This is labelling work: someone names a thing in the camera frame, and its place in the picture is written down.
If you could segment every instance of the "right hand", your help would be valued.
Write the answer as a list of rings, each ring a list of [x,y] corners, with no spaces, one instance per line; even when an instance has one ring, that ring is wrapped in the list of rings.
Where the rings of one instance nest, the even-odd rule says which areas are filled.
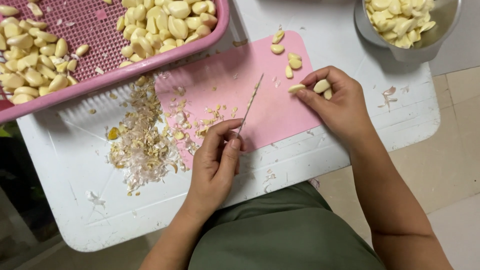
[[[297,96],[314,109],[348,147],[353,147],[362,138],[376,135],[360,83],[333,66],[309,74],[300,83],[311,86],[323,79],[332,85],[333,96],[330,100],[307,89],[297,92]]]

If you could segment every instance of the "metal bowl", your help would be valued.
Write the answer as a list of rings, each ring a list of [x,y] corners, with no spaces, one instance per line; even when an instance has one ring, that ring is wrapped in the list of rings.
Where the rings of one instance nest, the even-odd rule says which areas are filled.
[[[367,15],[364,0],[355,4],[355,24],[362,36],[369,42],[389,48],[397,61],[424,63],[433,60],[445,39],[452,33],[460,18],[461,0],[435,0],[435,7],[430,11],[432,21],[437,24],[421,33],[421,40],[413,47],[403,49],[386,42],[373,28]]]

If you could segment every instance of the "left hand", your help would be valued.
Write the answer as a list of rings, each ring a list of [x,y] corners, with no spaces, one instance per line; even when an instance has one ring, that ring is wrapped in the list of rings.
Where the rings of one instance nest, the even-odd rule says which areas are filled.
[[[208,129],[205,140],[193,158],[192,183],[182,208],[200,222],[205,222],[227,199],[233,177],[239,174],[243,139],[232,131],[242,119],[220,122]]]

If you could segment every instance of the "hand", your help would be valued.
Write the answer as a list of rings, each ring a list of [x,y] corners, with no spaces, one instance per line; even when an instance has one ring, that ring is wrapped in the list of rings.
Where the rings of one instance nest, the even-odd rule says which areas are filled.
[[[195,153],[192,183],[182,207],[196,220],[205,222],[230,193],[240,170],[239,153],[246,150],[243,139],[232,131],[241,121],[232,119],[210,127]]]
[[[352,147],[366,136],[376,135],[368,116],[361,85],[333,66],[309,74],[300,83],[311,86],[323,79],[327,79],[332,85],[333,95],[330,100],[307,89],[297,92],[297,96],[320,115],[347,147]]]

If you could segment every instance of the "knife blade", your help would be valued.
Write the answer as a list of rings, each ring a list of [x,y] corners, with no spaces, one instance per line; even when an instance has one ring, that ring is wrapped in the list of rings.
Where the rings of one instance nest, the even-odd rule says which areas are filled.
[[[252,97],[250,98],[250,101],[248,102],[247,112],[245,113],[245,117],[243,117],[243,120],[241,122],[241,126],[239,128],[238,133],[237,133],[237,138],[240,135],[240,132],[241,132],[241,129],[243,128],[243,125],[245,124],[245,119],[247,119],[248,112],[250,111],[250,106],[252,105],[253,99],[257,95],[258,88],[260,87],[260,83],[262,82],[262,80],[264,78],[264,75],[265,75],[265,73],[262,74],[262,77],[260,77],[260,81],[258,81],[257,85],[255,85],[255,91],[253,92]]]

